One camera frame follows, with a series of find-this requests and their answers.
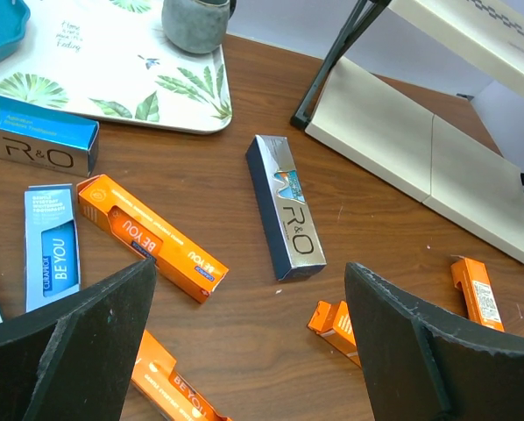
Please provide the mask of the light blue Curaprox box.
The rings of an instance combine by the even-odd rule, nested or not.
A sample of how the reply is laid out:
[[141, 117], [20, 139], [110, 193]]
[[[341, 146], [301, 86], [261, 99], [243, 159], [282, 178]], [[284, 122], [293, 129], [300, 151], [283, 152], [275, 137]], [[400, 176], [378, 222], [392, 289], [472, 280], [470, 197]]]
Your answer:
[[25, 192], [25, 310], [36, 310], [80, 288], [73, 186], [31, 186]]

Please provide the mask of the blue silver R&O toothpaste box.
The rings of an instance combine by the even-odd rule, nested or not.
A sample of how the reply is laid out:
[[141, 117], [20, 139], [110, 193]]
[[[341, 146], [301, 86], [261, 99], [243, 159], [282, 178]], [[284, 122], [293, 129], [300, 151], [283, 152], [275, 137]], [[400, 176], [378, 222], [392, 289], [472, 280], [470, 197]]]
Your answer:
[[89, 176], [99, 123], [0, 96], [0, 159]]

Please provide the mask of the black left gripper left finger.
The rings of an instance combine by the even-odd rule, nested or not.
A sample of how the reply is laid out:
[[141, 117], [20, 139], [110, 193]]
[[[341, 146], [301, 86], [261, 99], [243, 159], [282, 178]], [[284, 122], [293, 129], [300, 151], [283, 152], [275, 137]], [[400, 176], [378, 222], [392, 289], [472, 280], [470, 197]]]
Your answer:
[[118, 420], [156, 268], [131, 264], [0, 324], [0, 420]]

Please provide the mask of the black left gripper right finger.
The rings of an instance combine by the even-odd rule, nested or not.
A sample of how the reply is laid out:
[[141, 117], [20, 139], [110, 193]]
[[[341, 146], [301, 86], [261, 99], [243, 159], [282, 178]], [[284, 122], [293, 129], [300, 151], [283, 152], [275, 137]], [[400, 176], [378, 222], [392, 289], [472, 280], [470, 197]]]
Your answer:
[[345, 295], [377, 420], [524, 420], [524, 338], [399, 289], [360, 263]]

